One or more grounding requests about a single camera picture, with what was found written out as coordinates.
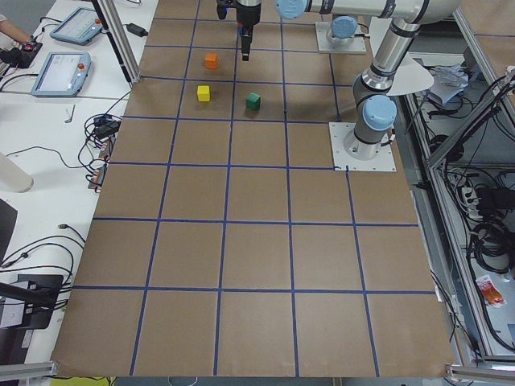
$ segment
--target white mounting plate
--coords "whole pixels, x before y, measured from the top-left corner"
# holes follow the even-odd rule
[[[383,146],[379,149],[377,155],[368,160],[361,161],[350,156],[344,148],[344,139],[348,132],[354,130],[355,123],[350,122],[331,122],[329,123],[329,133],[331,134],[332,161],[335,164],[335,170],[346,171],[397,171],[395,161],[393,160],[392,149],[390,145]],[[388,141],[388,135],[385,134],[383,142]]]
[[[319,52],[330,54],[361,54],[367,53],[365,40],[363,38],[353,38],[348,44],[334,47],[328,41],[328,29],[331,28],[331,22],[316,22],[316,41],[319,44]],[[357,34],[361,33],[361,27],[357,26]]]

